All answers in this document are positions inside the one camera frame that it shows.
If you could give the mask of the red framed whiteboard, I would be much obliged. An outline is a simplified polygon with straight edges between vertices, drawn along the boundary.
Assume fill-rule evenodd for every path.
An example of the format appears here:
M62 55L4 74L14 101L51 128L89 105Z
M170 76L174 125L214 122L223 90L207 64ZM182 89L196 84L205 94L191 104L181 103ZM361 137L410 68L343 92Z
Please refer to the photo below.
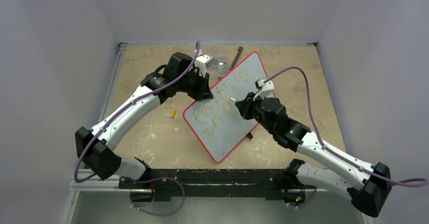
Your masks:
M212 100L195 101L184 110L185 122L214 162L223 161L258 124L244 120L230 98L245 99L257 91L255 82L266 77L260 55L254 51L210 87Z

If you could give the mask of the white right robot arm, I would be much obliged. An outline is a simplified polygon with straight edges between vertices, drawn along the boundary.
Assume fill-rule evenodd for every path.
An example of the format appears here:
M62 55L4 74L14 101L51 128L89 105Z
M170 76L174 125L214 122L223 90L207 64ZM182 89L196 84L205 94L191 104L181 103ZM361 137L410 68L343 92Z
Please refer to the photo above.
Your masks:
M234 104L243 119L256 120L277 144L328 167L323 175L333 189L351 199L356 209L367 216L379 216L393 186L387 181L391 177L387 165L365 162L323 143L309 127L290 118L278 98L262 99L248 93L244 100Z

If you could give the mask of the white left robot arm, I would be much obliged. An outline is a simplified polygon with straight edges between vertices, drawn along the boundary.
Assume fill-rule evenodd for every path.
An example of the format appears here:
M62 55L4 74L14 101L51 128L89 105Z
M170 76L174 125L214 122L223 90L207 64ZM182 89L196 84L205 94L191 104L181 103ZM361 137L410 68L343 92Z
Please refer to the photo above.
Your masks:
M144 116L176 93L186 93L196 101L213 99L207 69L214 60L201 52L194 57L172 54L169 62L148 74L111 115L90 129L82 126L75 132L78 163L84 163L101 180L118 175L131 178L138 188L147 187L150 167L137 157L121 157L114 150Z

